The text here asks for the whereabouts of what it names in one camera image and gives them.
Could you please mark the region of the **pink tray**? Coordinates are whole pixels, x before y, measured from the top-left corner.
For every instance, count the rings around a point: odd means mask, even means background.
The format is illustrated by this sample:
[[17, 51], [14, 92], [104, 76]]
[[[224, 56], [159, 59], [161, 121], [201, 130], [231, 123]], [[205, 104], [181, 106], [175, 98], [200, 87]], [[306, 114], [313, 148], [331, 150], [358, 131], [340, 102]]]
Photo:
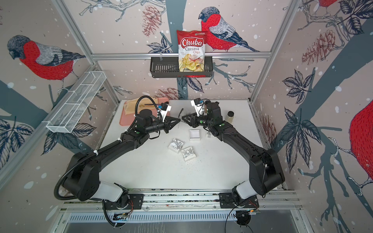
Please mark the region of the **pink tray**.
[[[153, 109], [153, 110], [151, 110], [151, 111], [152, 111], [152, 114], [154, 116], [157, 116], [157, 110], [156, 110], [156, 108]], [[135, 113], [134, 114], [126, 114], [125, 111], [124, 111], [124, 109], [122, 109], [122, 113], [121, 113], [121, 117], [120, 117], [120, 120], [119, 120], [119, 124], [121, 126], [130, 126], [133, 123], [134, 119], [135, 119]]]

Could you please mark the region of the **white mesh shelf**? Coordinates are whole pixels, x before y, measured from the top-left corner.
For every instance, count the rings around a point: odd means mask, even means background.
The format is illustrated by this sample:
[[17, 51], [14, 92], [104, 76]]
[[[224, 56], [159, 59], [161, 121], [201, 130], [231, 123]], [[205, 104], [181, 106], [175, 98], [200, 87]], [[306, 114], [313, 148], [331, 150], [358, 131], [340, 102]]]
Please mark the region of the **white mesh shelf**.
[[72, 133], [105, 80], [102, 71], [86, 72], [77, 88], [68, 92], [68, 99], [48, 122], [47, 129], [53, 133]]

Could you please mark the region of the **pale spice jar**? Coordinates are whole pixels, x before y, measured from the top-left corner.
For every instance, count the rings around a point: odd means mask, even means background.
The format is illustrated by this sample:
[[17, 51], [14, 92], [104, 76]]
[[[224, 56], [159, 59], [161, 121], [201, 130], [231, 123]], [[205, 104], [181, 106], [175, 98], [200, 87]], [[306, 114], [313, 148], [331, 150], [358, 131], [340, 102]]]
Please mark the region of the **pale spice jar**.
[[229, 124], [233, 124], [234, 115], [235, 114], [233, 111], [229, 111], [227, 113], [226, 122], [228, 122]]

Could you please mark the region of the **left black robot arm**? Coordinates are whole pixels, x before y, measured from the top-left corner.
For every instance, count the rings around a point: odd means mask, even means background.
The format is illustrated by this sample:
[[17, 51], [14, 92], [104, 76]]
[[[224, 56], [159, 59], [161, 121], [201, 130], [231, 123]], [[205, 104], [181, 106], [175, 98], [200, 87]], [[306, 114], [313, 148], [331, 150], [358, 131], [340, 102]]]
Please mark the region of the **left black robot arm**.
[[100, 172], [122, 155], [141, 147], [150, 140], [151, 133], [168, 133], [181, 120], [168, 116], [171, 106], [156, 104], [149, 96], [140, 97], [135, 105], [135, 118], [120, 137], [90, 153], [79, 152], [69, 163], [53, 190], [54, 197], [61, 201], [90, 199], [118, 202], [126, 197], [125, 188], [100, 180]]

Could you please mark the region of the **white gift box left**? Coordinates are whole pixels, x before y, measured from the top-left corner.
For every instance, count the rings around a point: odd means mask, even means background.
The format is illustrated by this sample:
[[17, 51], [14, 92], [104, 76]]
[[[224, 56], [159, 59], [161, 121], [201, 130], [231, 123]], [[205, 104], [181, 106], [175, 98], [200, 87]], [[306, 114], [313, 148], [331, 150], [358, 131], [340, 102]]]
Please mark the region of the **white gift box left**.
[[179, 153], [183, 145], [184, 145], [183, 141], [180, 141], [179, 139], [174, 138], [169, 144], [168, 149], [175, 153]]

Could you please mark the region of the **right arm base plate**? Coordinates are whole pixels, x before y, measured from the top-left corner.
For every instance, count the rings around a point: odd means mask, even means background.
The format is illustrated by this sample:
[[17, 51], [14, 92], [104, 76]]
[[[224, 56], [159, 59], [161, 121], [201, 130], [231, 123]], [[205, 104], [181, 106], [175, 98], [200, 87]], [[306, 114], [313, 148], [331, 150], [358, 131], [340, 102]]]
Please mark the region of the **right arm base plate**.
[[251, 196], [246, 199], [242, 199], [238, 194], [232, 192], [219, 193], [219, 203], [221, 209], [233, 209], [237, 208], [259, 208], [257, 196]]

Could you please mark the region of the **beige cloth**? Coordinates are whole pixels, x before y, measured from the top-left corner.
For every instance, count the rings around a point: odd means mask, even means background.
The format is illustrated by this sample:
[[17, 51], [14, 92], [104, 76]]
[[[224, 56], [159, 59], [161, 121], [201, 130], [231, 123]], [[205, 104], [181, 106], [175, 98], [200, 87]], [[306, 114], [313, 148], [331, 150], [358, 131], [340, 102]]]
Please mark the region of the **beige cloth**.
[[[123, 105], [123, 109], [126, 114], [134, 114], [135, 113], [135, 107], [138, 102], [139, 98], [126, 101]], [[138, 104], [138, 113], [140, 113], [143, 109], [155, 109], [153, 102], [149, 98], [143, 98], [139, 104]]]

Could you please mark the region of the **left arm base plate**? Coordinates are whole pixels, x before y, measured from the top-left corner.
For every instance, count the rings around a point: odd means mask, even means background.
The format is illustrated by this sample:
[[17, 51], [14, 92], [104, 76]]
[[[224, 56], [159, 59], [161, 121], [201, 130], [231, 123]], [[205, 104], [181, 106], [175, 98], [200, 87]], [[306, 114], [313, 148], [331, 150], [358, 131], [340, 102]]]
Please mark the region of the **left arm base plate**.
[[140, 210], [142, 208], [144, 194], [125, 194], [116, 202], [105, 200], [106, 210]]

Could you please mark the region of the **Chuba cassava chips bag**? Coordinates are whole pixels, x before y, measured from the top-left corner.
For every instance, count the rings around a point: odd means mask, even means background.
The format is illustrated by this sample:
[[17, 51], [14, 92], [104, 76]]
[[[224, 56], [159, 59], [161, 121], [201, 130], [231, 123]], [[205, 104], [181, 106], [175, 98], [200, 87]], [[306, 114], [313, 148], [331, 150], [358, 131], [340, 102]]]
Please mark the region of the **Chuba cassava chips bag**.
[[176, 31], [178, 39], [178, 68], [180, 72], [194, 72], [187, 77], [202, 78], [205, 72], [206, 31]]

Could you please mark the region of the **white jewelry box base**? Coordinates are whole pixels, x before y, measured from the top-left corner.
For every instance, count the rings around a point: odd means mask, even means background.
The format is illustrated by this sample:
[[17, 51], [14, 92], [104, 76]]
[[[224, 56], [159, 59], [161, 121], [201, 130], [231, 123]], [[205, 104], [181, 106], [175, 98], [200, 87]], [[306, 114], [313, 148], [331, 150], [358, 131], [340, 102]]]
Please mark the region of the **white jewelry box base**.
[[201, 140], [200, 130], [199, 129], [191, 129], [191, 130], [189, 130], [189, 140], [191, 142], [200, 141]]

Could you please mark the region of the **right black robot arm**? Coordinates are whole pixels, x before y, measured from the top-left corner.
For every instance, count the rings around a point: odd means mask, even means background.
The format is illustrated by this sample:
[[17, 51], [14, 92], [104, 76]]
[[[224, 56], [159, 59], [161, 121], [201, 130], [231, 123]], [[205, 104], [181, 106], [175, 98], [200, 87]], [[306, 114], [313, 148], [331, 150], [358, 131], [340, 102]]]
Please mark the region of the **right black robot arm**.
[[197, 98], [191, 101], [191, 106], [196, 112], [183, 116], [182, 120], [192, 128], [202, 126], [231, 146], [249, 164], [249, 179], [232, 189], [232, 196], [237, 203], [256, 195], [264, 197], [285, 182], [277, 153], [249, 141], [231, 123], [223, 120], [218, 102]]

